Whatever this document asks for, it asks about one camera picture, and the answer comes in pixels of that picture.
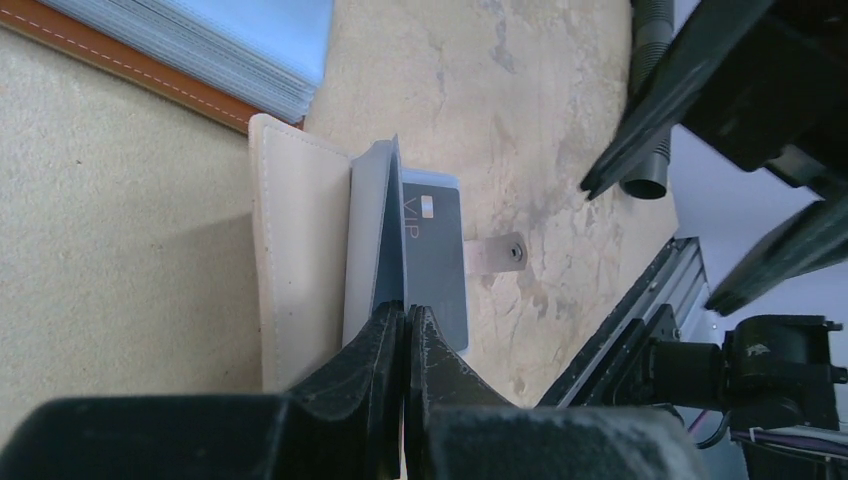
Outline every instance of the card chip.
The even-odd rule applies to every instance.
[[[433,197],[421,195],[421,218],[433,218]]]

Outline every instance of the black plastic part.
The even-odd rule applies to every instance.
[[[577,391],[570,406],[650,405],[657,400],[647,374],[649,348],[654,340],[672,339],[677,328],[670,305],[661,305],[646,323],[630,320],[609,353]]]
[[[729,315],[778,283],[848,255],[848,193],[813,202],[769,232],[722,280],[706,308]]]
[[[848,258],[848,3],[704,0],[629,102],[581,182],[592,200],[682,123],[740,168],[824,198],[769,234],[710,299],[728,315]],[[786,147],[800,153],[780,162]]]
[[[724,361],[718,345],[657,342],[651,347],[650,363],[658,401],[722,410],[719,387]]]
[[[678,422],[680,422],[681,427],[686,426],[686,421],[683,420],[683,415],[680,414],[680,411],[677,410],[677,408],[674,405],[672,405],[670,403],[660,403],[658,405],[653,405],[653,407],[657,410],[662,410],[664,412],[670,413],[671,416],[673,416],[674,418],[677,419]]]
[[[683,120],[724,59],[771,6],[771,0],[708,0],[695,8],[629,102],[612,143],[580,183],[589,200],[633,170]]]
[[[649,288],[657,273],[665,266],[677,248],[679,248],[679,242],[673,239],[669,240],[663,246],[662,250],[651,261],[651,264],[642,272],[642,275],[639,276],[633,286],[624,294],[621,301],[618,302],[612,312],[604,319],[597,331],[583,345],[583,348],[580,349],[577,355],[574,356],[574,359],[571,360],[565,371],[548,387],[548,390],[542,395],[542,399],[539,400],[538,407],[556,407],[562,403],[563,398],[574,388],[579,376],[588,368],[604,345],[609,342],[613,332],[622,322],[632,320],[632,318],[628,318],[630,310],[636,305],[639,297]]]
[[[426,432],[439,406],[513,406],[495,392],[445,342],[430,307],[408,316],[409,391],[404,404],[404,452],[410,480],[430,478]]]
[[[759,315],[726,334],[725,349],[734,359],[727,396],[742,407],[733,418],[734,429],[801,421],[839,428],[833,384],[848,382],[848,371],[830,364],[831,330],[821,316]]]
[[[628,95],[633,95],[650,76],[668,49],[674,34],[674,0],[638,0],[633,8],[633,42],[630,57]],[[671,132],[657,148],[621,179],[619,185],[631,197],[655,200],[668,188]]]
[[[437,407],[431,418],[434,479],[707,478],[657,409]]]
[[[0,478],[397,478],[404,312],[282,395],[69,399],[36,410]]]
[[[718,424],[718,428],[716,428],[715,432],[710,435],[707,439],[700,441],[695,444],[695,448],[698,450],[706,450],[708,448],[714,447],[721,441],[722,438],[727,434],[727,427],[730,425],[730,419],[732,418],[732,412],[727,412],[721,417],[721,423]]]

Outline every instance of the wooden surface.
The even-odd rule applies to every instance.
[[[466,239],[521,232],[520,273],[471,277],[467,359],[532,405],[673,234],[671,198],[577,184],[625,100],[630,2],[337,0],[305,130],[351,152],[399,135],[457,175]]]

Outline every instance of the flexible hose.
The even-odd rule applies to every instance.
[[[704,440],[703,442],[698,442],[695,444],[695,447],[698,450],[704,450],[715,446],[718,442],[724,438],[724,434],[727,433],[727,427],[730,426],[730,412],[724,414],[724,417],[721,419],[721,423],[718,425],[716,431],[710,435],[710,438]]]
[[[630,59],[628,93],[636,94],[662,58],[674,36],[674,0],[635,0],[633,48]],[[671,160],[671,131],[660,144],[619,184],[627,194],[654,200],[668,190],[668,163]]]

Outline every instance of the orange leather edge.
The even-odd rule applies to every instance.
[[[140,53],[36,0],[0,0],[0,24],[247,133],[260,113],[241,100]]]

